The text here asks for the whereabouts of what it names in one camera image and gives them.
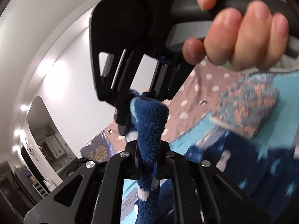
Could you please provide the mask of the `person's right hand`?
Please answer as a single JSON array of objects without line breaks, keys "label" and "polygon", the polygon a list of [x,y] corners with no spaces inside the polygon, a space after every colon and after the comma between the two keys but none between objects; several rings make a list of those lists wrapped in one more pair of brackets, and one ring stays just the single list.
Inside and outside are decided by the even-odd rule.
[{"label": "person's right hand", "polygon": [[204,58],[216,66],[229,62],[236,71],[256,67],[267,70],[284,54],[289,23],[281,13],[271,14],[262,1],[252,1],[245,15],[234,8],[221,10],[204,41],[189,38],[182,52],[186,62],[196,65]]}]

